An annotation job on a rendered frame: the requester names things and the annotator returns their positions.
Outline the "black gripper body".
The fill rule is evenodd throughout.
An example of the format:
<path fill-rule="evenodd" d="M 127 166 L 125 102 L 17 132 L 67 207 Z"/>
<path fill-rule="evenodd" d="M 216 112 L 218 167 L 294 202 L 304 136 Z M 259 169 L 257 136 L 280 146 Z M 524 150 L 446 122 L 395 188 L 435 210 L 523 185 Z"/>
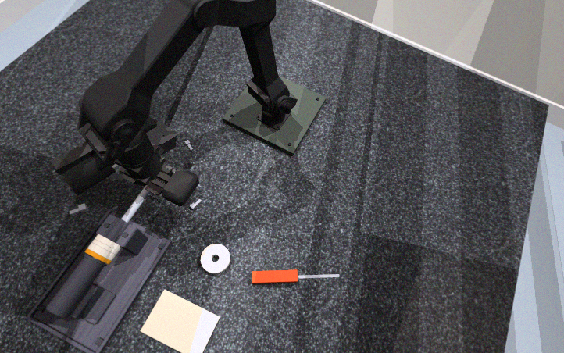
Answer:
<path fill-rule="evenodd" d="M 157 156 L 159 146 L 152 143 L 152 153 L 149 158 L 141 164 L 128 166 L 122 164 L 118 159 L 115 164 L 122 166 L 123 174 L 148 185 L 149 182 L 163 188 L 162 196 L 175 205 L 183 206 L 199 184 L 198 176 L 182 167 L 173 174 L 172 167 L 164 162 L 164 157 Z M 171 177 L 172 176 L 172 177 Z"/>

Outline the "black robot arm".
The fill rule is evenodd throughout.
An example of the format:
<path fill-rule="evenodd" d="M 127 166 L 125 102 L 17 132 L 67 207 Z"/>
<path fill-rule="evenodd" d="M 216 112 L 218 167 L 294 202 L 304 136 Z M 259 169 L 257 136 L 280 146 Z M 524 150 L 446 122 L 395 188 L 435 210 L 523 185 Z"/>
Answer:
<path fill-rule="evenodd" d="M 256 119 L 279 130 L 298 99 L 278 76 L 275 16 L 276 0 L 170 0 L 125 63 L 82 95 L 77 129 L 86 141 L 49 161 L 52 168 L 80 195 L 115 173 L 117 159 L 135 166 L 152 143 L 159 160 L 174 149 L 177 133 L 149 115 L 152 96 L 203 29 L 216 25 L 239 27 L 254 75 L 248 93 L 262 105 Z"/>

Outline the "grey cylinder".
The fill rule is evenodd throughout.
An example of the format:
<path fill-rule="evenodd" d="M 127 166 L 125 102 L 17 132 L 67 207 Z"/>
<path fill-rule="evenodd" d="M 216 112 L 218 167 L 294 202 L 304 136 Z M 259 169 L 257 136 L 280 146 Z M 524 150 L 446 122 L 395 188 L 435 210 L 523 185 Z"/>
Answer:
<path fill-rule="evenodd" d="M 145 186 L 145 188 L 147 187 L 147 185 Z M 143 201 L 148 197 L 150 191 L 145 190 L 145 188 L 142 190 L 142 192 L 137 196 L 137 198 L 135 199 L 135 201 L 133 202 L 133 204 L 131 205 L 131 207 L 129 207 L 129 209 L 127 210 L 127 212 L 124 214 L 124 216 L 122 217 L 122 220 L 124 220 L 125 222 L 129 223 L 130 219 L 133 217 L 133 215 L 135 214 L 135 212 L 139 209 L 139 207 L 141 206 L 141 204 L 143 203 Z"/>

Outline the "orange-handled screwdriver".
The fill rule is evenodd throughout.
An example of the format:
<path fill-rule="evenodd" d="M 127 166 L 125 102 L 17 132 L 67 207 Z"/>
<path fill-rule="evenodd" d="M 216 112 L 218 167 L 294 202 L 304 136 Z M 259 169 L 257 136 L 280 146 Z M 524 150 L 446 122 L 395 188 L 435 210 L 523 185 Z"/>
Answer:
<path fill-rule="evenodd" d="M 297 270 L 252 271 L 252 284 L 261 283 L 297 283 L 302 278 L 339 277 L 339 274 L 302 275 Z"/>

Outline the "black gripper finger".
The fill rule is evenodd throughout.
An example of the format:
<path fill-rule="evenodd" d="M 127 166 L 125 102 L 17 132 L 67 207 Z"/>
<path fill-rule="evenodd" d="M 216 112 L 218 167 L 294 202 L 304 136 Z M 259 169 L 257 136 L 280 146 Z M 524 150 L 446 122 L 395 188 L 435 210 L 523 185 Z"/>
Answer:
<path fill-rule="evenodd" d="M 141 183 L 141 182 L 139 182 L 139 181 L 137 181 L 137 180 L 135 180 L 135 179 L 133 179 L 133 178 L 131 178 L 131 177 L 125 175 L 125 174 L 123 174 L 122 177 L 123 177 L 123 179 L 128 180 L 128 181 L 130 181 L 130 182 L 133 183 L 133 184 L 138 184 L 138 185 L 141 185 L 141 186 L 146 186 L 145 184 L 143 184 L 143 183 Z"/>
<path fill-rule="evenodd" d="M 173 168 L 173 167 L 172 167 L 172 168 Z M 172 169 L 172 171 L 173 171 L 173 174 L 176 172 L 176 170 L 175 170 L 174 168 Z M 145 190 L 150 191 L 150 192 L 152 192 L 153 194 L 160 195 L 160 194 L 162 193 L 163 188 L 158 187 L 158 186 L 152 184 L 152 182 L 150 182 L 150 183 L 148 184 L 148 186 L 145 188 Z"/>

